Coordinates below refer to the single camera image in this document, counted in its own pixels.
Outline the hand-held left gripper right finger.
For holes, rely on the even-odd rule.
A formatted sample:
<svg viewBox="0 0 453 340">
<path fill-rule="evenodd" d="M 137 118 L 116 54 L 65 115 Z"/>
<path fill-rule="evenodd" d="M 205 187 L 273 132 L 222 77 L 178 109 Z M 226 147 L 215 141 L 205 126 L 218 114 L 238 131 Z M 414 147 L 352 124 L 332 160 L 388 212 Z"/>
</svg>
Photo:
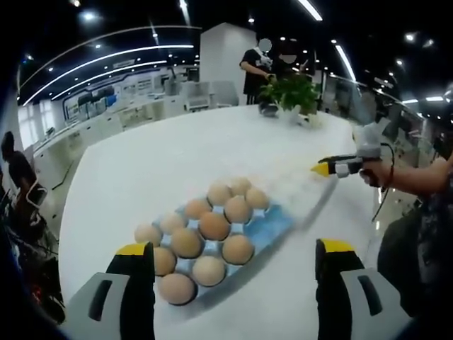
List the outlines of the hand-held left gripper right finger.
<svg viewBox="0 0 453 340">
<path fill-rule="evenodd" d="M 401 296 L 377 270 L 364 267 L 354 248 L 317 239 L 315 256 L 319 339 L 398 339 L 411 318 Z"/>
</svg>

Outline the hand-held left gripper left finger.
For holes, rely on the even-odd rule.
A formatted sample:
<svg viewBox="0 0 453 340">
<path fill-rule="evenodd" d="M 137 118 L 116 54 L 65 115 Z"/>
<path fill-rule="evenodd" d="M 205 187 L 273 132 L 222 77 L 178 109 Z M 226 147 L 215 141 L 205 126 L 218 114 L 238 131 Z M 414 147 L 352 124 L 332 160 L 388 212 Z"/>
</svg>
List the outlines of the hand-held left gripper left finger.
<svg viewBox="0 0 453 340">
<path fill-rule="evenodd" d="M 119 249 L 66 306 L 68 339 L 154 339 L 154 248 L 152 243 Z"/>
</svg>

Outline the person's right hand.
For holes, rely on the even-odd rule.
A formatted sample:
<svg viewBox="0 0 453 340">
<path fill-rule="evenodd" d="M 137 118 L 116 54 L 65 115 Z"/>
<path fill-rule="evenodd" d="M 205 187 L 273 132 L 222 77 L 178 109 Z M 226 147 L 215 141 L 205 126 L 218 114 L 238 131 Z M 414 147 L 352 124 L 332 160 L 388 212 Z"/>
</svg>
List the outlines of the person's right hand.
<svg viewBox="0 0 453 340">
<path fill-rule="evenodd" d="M 369 186 L 382 187 L 388 176 L 388 169 L 382 161 L 365 162 L 360 170 L 360 177 Z"/>
</svg>

